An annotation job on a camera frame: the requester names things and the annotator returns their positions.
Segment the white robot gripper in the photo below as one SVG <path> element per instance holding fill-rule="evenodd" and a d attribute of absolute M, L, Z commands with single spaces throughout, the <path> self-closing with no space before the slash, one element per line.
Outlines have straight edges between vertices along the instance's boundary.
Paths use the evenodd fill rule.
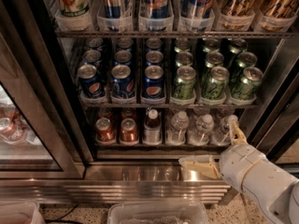
<path fill-rule="evenodd" d="M 211 155 L 183 157 L 178 160 L 186 170 L 209 178 L 221 178 L 237 191 L 255 200 L 288 199 L 298 179 L 269 161 L 251 145 L 238 126 L 238 117 L 228 118 L 231 147 L 221 153 L 219 165 Z"/>

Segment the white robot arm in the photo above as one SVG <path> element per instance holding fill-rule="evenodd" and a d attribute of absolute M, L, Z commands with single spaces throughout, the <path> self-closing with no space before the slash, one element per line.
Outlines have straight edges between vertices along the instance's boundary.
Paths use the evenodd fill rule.
<path fill-rule="evenodd" d="M 216 160 L 211 155 L 178 160 L 191 171 L 220 178 L 236 191 L 250 197 L 270 224 L 299 223 L 299 180 L 281 169 L 254 146 L 238 127 L 236 117 L 228 119 L 231 145 Z"/>

